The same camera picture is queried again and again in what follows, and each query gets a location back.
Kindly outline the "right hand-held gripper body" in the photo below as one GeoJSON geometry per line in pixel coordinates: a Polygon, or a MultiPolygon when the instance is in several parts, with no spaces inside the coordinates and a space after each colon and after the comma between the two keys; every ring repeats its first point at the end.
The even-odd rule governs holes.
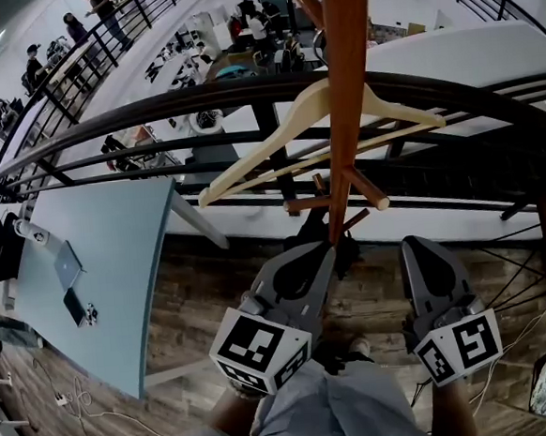
{"type": "Polygon", "coordinates": [[[469,376],[503,353],[494,310],[473,293],[433,318],[431,326],[413,353],[436,385],[469,376]]]}

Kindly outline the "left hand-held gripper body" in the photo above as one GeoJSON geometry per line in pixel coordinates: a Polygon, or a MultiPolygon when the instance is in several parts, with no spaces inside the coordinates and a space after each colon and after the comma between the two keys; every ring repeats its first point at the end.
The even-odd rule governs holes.
{"type": "Polygon", "coordinates": [[[320,324],[297,327],[276,303],[243,293],[238,308],[227,309],[209,357],[231,381],[275,395],[311,359],[320,324]]]}

